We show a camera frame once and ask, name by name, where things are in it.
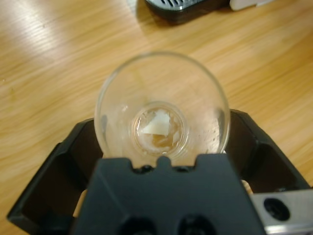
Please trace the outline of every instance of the black holder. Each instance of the black holder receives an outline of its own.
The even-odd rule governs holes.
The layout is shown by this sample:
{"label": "black holder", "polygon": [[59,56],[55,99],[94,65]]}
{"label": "black holder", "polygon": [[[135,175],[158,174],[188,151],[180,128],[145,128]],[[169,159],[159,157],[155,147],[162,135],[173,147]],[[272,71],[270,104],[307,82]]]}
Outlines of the black holder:
{"label": "black holder", "polygon": [[[78,123],[69,136],[56,145],[7,218],[29,234],[66,235],[70,232],[73,234],[102,232],[111,235],[115,229],[115,234],[135,235],[136,230],[139,229],[140,232],[143,229],[150,231],[146,234],[152,235],[173,234],[174,231],[178,235],[187,235],[185,231],[189,231],[195,224],[200,225],[204,231],[212,234],[215,232],[218,235],[230,234],[225,227],[242,231],[236,234],[247,234],[245,231],[249,231],[248,234],[264,234],[263,228],[260,229],[260,220],[239,178],[246,180],[254,193],[310,188],[273,140],[246,113],[231,111],[231,129],[226,152],[227,155],[220,154],[213,158],[211,155],[198,156],[194,168],[172,169],[164,157],[159,159],[154,170],[150,167],[134,170],[127,159],[102,159],[94,172],[96,162],[102,158],[103,153],[95,136],[93,119],[89,119]],[[74,210],[88,184],[88,193],[76,219],[73,217]],[[180,185],[180,188],[169,191],[168,187],[175,185]],[[182,196],[184,193],[181,187],[188,192],[186,196]],[[221,196],[214,197],[212,192]],[[170,193],[172,199],[170,205],[165,203],[166,197],[161,196],[164,193]],[[98,195],[103,195],[108,201],[104,201],[104,198]],[[199,195],[197,203],[190,201],[191,195]],[[134,207],[128,208],[127,213],[121,213],[123,210],[121,203],[127,203],[128,200],[133,202]],[[213,207],[209,210],[204,206],[205,203],[210,203]],[[231,205],[236,203],[241,205],[240,208],[245,215],[235,214],[239,212],[239,207]],[[169,227],[172,230],[164,230],[162,225],[165,224],[162,224],[162,221],[166,220],[162,220],[164,214],[158,211],[158,208],[163,208],[163,212],[176,211],[177,213],[165,214],[166,216],[168,214],[167,219],[173,223],[177,222],[177,214],[181,213],[179,224]],[[229,217],[227,213],[231,214],[233,219],[238,217],[239,222],[241,221],[239,218],[243,221],[249,219],[251,224],[248,222],[246,226],[241,224],[241,230],[229,224],[225,226],[222,220]],[[98,227],[99,230],[92,230],[94,227]]]}

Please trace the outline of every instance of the screw hole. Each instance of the screw hole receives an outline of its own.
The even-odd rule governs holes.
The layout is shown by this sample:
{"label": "screw hole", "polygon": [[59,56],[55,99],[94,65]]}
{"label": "screw hole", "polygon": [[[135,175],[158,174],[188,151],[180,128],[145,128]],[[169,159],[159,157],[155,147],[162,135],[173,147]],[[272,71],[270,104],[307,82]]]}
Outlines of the screw hole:
{"label": "screw hole", "polygon": [[156,235],[156,230],[147,218],[130,218],[121,227],[119,235]]}
{"label": "screw hole", "polygon": [[180,223],[179,235],[216,235],[216,231],[203,216],[188,215]]}
{"label": "screw hole", "polygon": [[177,172],[186,173],[186,172],[191,171],[192,167],[189,167],[189,166],[177,166],[177,167],[174,167],[174,169]]}
{"label": "screw hole", "polygon": [[134,169],[134,172],[137,174],[146,174],[153,171],[153,167],[150,165],[144,165],[142,168]]}
{"label": "screw hole", "polygon": [[286,221],[290,218],[290,212],[286,205],[276,198],[265,199],[264,207],[265,210],[277,220]]}

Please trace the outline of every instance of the black plastic bracket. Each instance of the black plastic bracket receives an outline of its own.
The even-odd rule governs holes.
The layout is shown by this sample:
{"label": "black plastic bracket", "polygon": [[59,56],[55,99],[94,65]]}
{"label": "black plastic bracket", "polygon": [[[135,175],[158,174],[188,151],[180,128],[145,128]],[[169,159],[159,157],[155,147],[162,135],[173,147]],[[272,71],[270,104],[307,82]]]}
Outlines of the black plastic bracket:
{"label": "black plastic bracket", "polygon": [[286,155],[247,113],[231,110],[226,153],[254,193],[310,188]]}
{"label": "black plastic bracket", "polygon": [[55,146],[11,209],[8,220],[29,234],[68,234],[80,195],[102,155],[93,119],[78,123]]}
{"label": "black plastic bracket", "polygon": [[[310,188],[273,140],[246,113],[231,111],[226,152],[234,169],[254,193]],[[8,220],[29,234],[68,234],[75,222],[72,215],[80,195],[102,156],[93,119],[78,123],[50,153],[11,209]],[[137,171],[141,174],[150,170]],[[178,169],[182,175],[189,170]]]}

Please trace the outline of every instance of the wooden table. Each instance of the wooden table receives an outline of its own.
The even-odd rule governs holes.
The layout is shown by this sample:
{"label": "wooden table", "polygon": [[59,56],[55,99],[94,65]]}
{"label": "wooden table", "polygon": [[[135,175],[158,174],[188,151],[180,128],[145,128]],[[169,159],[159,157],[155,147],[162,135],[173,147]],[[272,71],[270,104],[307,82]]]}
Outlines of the wooden table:
{"label": "wooden table", "polygon": [[93,117],[100,87],[146,51],[209,68],[231,108],[248,112],[313,185],[313,2],[220,10],[179,26],[143,0],[0,3],[0,234],[5,216],[56,143]]}

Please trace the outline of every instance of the black device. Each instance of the black device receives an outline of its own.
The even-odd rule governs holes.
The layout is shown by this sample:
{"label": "black device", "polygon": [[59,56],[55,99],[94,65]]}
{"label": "black device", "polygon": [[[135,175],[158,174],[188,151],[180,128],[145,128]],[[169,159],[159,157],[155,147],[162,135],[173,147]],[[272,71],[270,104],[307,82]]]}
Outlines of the black device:
{"label": "black device", "polygon": [[[40,235],[309,235],[313,191],[246,113],[231,111],[226,154],[193,167],[133,169],[102,159],[93,119],[56,145],[7,218]],[[241,179],[254,192],[248,195]],[[78,217],[73,212],[88,189]]]}
{"label": "black device", "polygon": [[230,0],[145,0],[161,18],[180,24],[229,5]]}

